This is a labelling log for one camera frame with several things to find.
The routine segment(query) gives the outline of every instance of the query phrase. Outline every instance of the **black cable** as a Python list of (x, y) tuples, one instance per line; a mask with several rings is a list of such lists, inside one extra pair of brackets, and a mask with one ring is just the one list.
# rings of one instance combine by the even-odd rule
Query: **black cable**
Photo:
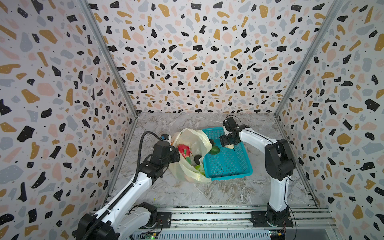
[(241, 125), (241, 120), (240, 120), (240, 118), (236, 117), (235, 115), (228, 115), (228, 116), (225, 117), (225, 119), (227, 119), (229, 116), (232, 116), (232, 117), (237, 118), (237, 119), (240, 121), (240, 125)]
[(133, 183), (136, 182), (137, 177), (139, 176), (139, 167), (140, 167), (140, 159), (141, 159), (141, 148), (142, 148), (142, 145), (143, 145), (144, 137), (145, 137), (145, 135), (147, 135), (147, 134), (152, 134), (152, 135), (155, 136), (159, 141), (161, 141), (161, 138), (159, 138), (158, 135), (156, 135), (155, 133), (150, 132), (150, 131), (146, 131), (146, 132), (143, 133), (143, 135), (141, 135), (140, 143), (139, 143), (139, 151), (138, 151), (138, 153), (137, 153), (137, 166), (136, 166), (135, 177), (133, 178)]

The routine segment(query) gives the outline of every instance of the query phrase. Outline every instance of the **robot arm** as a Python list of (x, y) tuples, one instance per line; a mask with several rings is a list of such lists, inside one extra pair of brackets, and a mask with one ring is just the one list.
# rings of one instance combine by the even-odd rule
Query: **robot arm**
[(278, 225), (289, 214), (286, 200), (290, 176), (296, 167), (289, 143), (276, 140), (255, 132), (247, 125), (238, 125), (230, 117), (223, 121), (225, 135), (220, 136), (221, 145), (246, 142), (265, 154), (265, 169), (271, 176), (271, 196), (267, 204), (266, 220)]

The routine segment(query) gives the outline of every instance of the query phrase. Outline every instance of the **black mounting plate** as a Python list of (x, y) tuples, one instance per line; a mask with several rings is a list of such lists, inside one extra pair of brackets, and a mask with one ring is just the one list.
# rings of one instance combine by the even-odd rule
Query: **black mounting plate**
[(157, 220), (161, 220), (161, 221), (157, 222), (156, 229), (170, 228), (170, 222), (172, 220), (172, 213), (171, 212), (157, 212), (156, 221)]
[[(266, 211), (254, 211), (251, 212), (251, 219), (250, 221), (253, 223), (253, 227), (271, 227), (267, 222), (266, 222)], [(283, 220), (285, 221), (285, 226), (286, 227), (293, 227), (293, 222), (292, 220), (289, 219), (289, 215), (285, 216)], [(284, 227), (284, 222), (280, 223), (277, 227)]]

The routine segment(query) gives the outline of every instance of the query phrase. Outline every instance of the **wire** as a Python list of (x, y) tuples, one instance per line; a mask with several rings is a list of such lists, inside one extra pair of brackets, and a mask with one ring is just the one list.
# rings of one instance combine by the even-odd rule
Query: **wire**
[(235, 115), (228, 115), (228, 116), (225, 117), (225, 119), (227, 119), (229, 116), (232, 116), (232, 117), (237, 118), (237, 119), (240, 121), (240, 125), (241, 125), (241, 120), (240, 120), (240, 118), (236, 117)]

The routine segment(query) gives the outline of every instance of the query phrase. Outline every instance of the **gray speckle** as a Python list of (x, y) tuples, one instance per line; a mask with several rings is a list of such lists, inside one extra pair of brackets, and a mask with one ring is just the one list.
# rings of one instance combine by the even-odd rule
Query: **gray speckle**
[(60, 52), (60, 55), (63, 56), (63, 57), (66, 57), (68, 59), (72, 59), (73, 58), (73, 54), (71, 52), (69, 52), (68, 50), (65, 50), (65, 49), (63, 49)]
[(73, 119), (72, 116), (68, 116), (66, 119), (67, 119), (68, 127), (73, 131), (75, 131), (78, 127), (76, 121)]
[(250, 5), (251, 5), (251, 1), (248, 1), (246, 4), (244, 4), (243, 6), (239, 7), (239, 13), (247, 12)]
[(41, 139), (40, 142), (48, 142), (48, 139), (48, 136), (43, 136), (43, 139)]
[(340, 90), (340, 100), (342, 102), (344, 102), (345, 100), (347, 100), (349, 98), (349, 89), (348, 88), (343, 88), (342, 90)]
[(221, 71), (223, 69), (223, 65), (224, 65), (224, 61), (223, 60), (220, 60), (217, 64), (216, 64), (216, 71)]
[(257, 51), (257, 52), (255, 53), (255, 58), (256, 58), (257, 60), (262, 60), (263, 57), (264, 57), (264, 53), (263, 53), (262, 51)]
[(170, 31), (170, 33), (177, 33), (176, 29), (173, 27), (172, 24), (166, 24), (166, 28), (168, 29), (168, 31)]
[(65, 207), (65, 201), (59, 203), (59, 209), (62, 209), (63, 207)]
[(353, 192), (354, 192), (352, 188), (348, 187), (348, 186), (347, 186), (345, 183), (343, 183), (343, 182), (340, 183), (340, 187), (341, 187), (341, 189), (342, 189), (344, 192), (346, 192), (346, 193), (353, 193)]
[(13, 98), (11, 98), (11, 101), (14, 103), (18, 103), (20, 102), (20, 98), (18, 96), (13, 96)]
[(177, 50), (173, 52), (173, 56), (174, 56), (177, 60), (181, 60), (181, 59), (183, 59), (183, 54), (182, 54), (181, 52), (177, 51)]
[(50, 183), (45, 188), (39, 191), (39, 193), (43, 192), (53, 192), (55, 190), (56, 183)]
[(267, 33), (265, 25), (259, 25), (258, 29), (260, 30), (261, 34), (266, 34)]
[(371, 211), (371, 210), (369, 210), (368, 208), (365, 210), (365, 215), (367, 216), (367, 217), (373, 217), (373, 212)]
[(18, 179), (23, 174), (23, 172), (24, 171), (16, 165), (11, 165), (0, 170), (0, 184), (6, 184)]
[(187, 18), (187, 19), (185, 20), (185, 24), (186, 24), (187, 26), (189, 26), (189, 28), (190, 28), (191, 30), (193, 30), (193, 22), (191, 21), (191, 19)]
[(353, 60), (354, 60), (354, 61), (358, 61), (358, 60), (360, 60), (359, 50), (357, 50), (357, 51), (355, 52), (355, 55), (353, 56)]
[(77, 211), (77, 215), (81, 214), (83, 211), (87, 209), (88, 203), (86, 202), (85, 204), (81, 205), (79, 207), (79, 210)]
[(138, 66), (139, 66), (139, 70), (140, 70), (140, 71), (145, 71), (145, 63), (144, 63), (144, 61), (140, 61), (140, 63), (138, 64)]
[(22, 33), (22, 40), (20, 42), (20, 50), (24, 53), (30, 51), (33, 48), (31, 40), (29, 40), (28, 34)]
[(364, 89), (364, 90), (362, 91), (362, 95), (363, 95), (364, 97), (371, 96), (372, 93), (373, 93), (373, 90), (372, 90), (372, 89)]
[(67, 3), (67, 7), (68, 7), (69, 9), (73, 9), (73, 8), (74, 8), (74, 2), (73, 2), (73, 1), (68, 2), (68, 3)]
[(369, 155), (369, 154), (383, 150), (384, 146), (381, 143), (370, 142), (367, 145), (365, 145), (362, 149), (364, 150), (365, 154)]
[(255, 27), (251, 24), (248, 24), (249, 32), (253, 32), (255, 30)]
[(362, 69), (366, 72), (369, 72), (371, 69), (372, 60), (370, 58), (364, 58), (364, 63), (362, 65)]
[(84, 46), (84, 43), (80, 40), (80, 37), (78, 35), (72, 34), (72, 37), (75, 42), (80, 43), (81, 45)]
[(287, 25), (287, 23), (285, 22), (285, 20), (284, 20), (284, 19), (281, 20), (279, 26), (281, 27), (281, 30), (282, 30), (282, 31), (285, 31), (285, 26), (286, 26), (286, 25)]
[(38, 24), (40, 24), (41, 26), (45, 26), (45, 25), (47, 25), (47, 23), (45, 22), (45, 20), (44, 20), (42, 17), (40, 17), (40, 15), (37, 16), (37, 20), (36, 20), (36, 22), (37, 22)]
[(0, 140), (0, 149), (7, 150), (13, 146), (13, 139), (11, 137), (2, 137)]
[(162, 28), (160, 25), (157, 25), (156, 23), (155, 23), (155, 27), (156, 27), (156, 29), (157, 29), (158, 31), (162, 31), (162, 30), (163, 30), (163, 28)]
[(94, 83), (93, 78), (91, 75), (85, 75), (84, 82), (86, 84), (92, 85)]
[(61, 100), (61, 99), (59, 99), (59, 98), (55, 98), (55, 99), (52, 101), (53, 104), (58, 104), (58, 105), (62, 105), (63, 102), (64, 102), (64, 100)]
[(343, 225), (346, 229), (349, 228), (350, 220), (346, 214), (343, 215)]
[(60, 65), (61, 64), (61, 59), (60, 58), (57, 58), (57, 57), (54, 57), (54, 58), (49, 58), (52, 62)]
[(51, 229), (48, 234), (48, 240), (56, 240), (57, 232), (54, 229)]
[(22, 206), (20, 208), (19, 212), (17, 213), (20, 217), (25, 217), (25, 211), (26, 211), (26, 206)]
[(4, 87), (10, 88), (11, 87), (11, 83), (13, 83), (13, 82), (14, 82), (13, 79), (0, 79), (0, 86), (4, 86)]
[(351, 152), (352, 156), (358, 156), (360, 154), (360, 149), (356, 149), (355, 151)]
[(29, 117), (31, 118), (31, 122), (37, 122), (37, 118), (39, 116), (38, 112), (27, 110), (27, 113), (29, 114)]
[(371, 24), (368, 26), (361, 27), (356, 30), (356, 33), (360, 36), (367, 34), (372, 28), (374, 28), (375, 25)]
[(138, 8), (137, 10), (139, 12), (142, 12), (142, 13), (145, 13), (146, 11), (148, 11), (148, 1), (145, 0)]
[(349, 3), (350, 3), (351, 1), (348, 1), (346, 4), (344, 4), (344, 6), (341, 8), (341, 12), (343, 13), (343, 12), (345, 12), (345, 10), (347, 10), (348, 9), (348, 5), (349, 5)]
[(210, 47), (211, 45), (212, 45), (211, 40), (208, 39), (208, 42), (207, 42), (207, 44), (205, 45), (205, 47), (208, 48), (208, 47)]

